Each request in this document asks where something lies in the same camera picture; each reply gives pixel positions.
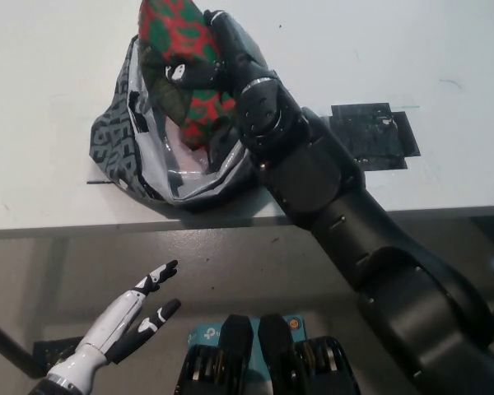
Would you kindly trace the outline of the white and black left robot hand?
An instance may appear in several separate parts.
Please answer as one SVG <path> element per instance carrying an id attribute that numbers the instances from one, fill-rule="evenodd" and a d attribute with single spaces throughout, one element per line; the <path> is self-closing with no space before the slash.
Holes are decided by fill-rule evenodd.
<path id="1" fill-rule="evenodd" d="M 86 394 L 91 391 L 98 369 L 111 363 L 118 364 L 143 346 L 181 306 L 179 300 L 172 299 L 135 328 L 132 326 L 144 300 L 177 273 L 177 265 L 178 262 L 173 260 L 158 267 L 114 300 L 94 322 L 74 353 L 51 368 L 48 377 L 60 384 L 71 384 Z"/>

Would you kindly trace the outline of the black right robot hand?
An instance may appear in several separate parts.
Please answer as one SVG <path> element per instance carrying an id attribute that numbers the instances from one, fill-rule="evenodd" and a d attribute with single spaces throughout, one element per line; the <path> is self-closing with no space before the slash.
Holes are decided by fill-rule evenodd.
<path id="1" fill-rule="evenodd" d="M 183 89 L 212 89 L 232 95 L 276 79 L 259 46 L 228 12 L 206 10 L 203 19 L 220 53 L 217 61 L 178 61 L 164 67 L 166 80 Z"/>

